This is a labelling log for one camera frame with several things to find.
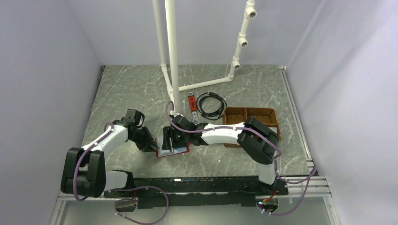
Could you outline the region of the red card holder wallet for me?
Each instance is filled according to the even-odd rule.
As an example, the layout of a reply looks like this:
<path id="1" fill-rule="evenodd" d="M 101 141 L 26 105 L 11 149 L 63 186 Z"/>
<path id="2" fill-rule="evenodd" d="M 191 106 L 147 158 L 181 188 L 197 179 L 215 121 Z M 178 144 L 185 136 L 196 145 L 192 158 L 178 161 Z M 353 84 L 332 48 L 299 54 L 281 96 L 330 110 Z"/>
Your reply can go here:
<path id="1" fill-rule="evenodd" d="M 189 146 L 174 148 L 172 146 L 172 139 L 167 138 L 163 135 L 156 138 L 155 142 L 158 146 L 158 148 L 156 150 L 157 158 L 163 158 L 163 157 L 168 157 L 168 156 L 172 156 L 172 155 L 183 154 L 183 153 L 189 152 Z"/>

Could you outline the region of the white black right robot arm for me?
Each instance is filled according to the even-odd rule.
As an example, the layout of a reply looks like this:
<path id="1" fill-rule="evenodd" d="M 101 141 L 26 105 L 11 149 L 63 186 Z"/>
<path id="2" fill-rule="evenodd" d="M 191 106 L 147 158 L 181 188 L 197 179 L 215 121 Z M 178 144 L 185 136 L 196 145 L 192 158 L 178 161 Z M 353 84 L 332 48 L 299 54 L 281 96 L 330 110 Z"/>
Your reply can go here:
<path id="1" fill-rule="evenodd" d="M 275 129 L 253 117 L 232 125 L 194 123 L 178 114 L 170 118 L 170 126 L 163 128 L 163 135 L 156 139 L 158 157 L 189 151 L 189 145 L 208 146 L 234 144 L 240 146 L 258 164 L 259 190 L 269 195 L 276 190 L 275 159 L 278 154 L 279 136 Z"/>

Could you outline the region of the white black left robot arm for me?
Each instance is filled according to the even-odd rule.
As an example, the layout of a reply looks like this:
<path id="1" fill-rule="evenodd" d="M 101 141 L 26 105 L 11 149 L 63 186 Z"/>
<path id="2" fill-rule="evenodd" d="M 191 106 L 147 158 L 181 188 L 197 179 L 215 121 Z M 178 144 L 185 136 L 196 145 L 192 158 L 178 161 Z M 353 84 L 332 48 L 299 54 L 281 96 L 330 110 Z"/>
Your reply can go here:
<path id="1" fill-rule="evenodd" d="M 116 190 L 124 197 L 134 193 L 133 175 L 129 171 L 106 171 L 106 158 L 122 143 L 134 142 L 142 152 L 155 152 L 158 145 L 140 120 L 115 120 L 89 144 L 67 151 L 61 192 L 77 201 L 100 197 L 103 192 Z"/>

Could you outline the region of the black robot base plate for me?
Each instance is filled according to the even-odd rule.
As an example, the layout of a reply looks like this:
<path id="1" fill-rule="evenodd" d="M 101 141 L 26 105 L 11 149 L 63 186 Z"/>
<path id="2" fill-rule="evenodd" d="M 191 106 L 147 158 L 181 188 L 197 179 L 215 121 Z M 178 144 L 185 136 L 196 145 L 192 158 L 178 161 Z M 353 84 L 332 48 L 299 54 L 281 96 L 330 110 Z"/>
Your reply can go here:
<path id="1" fill-rule="evenodd" d="M 262 197 L 287 195 L 285 182 L 267 185 L 257 176 L 134 178 L 137 191 L 106 191 L 105 198 L 135 197 L 139 209 L 176 206 L 240 205 L 254 207 Z"/>

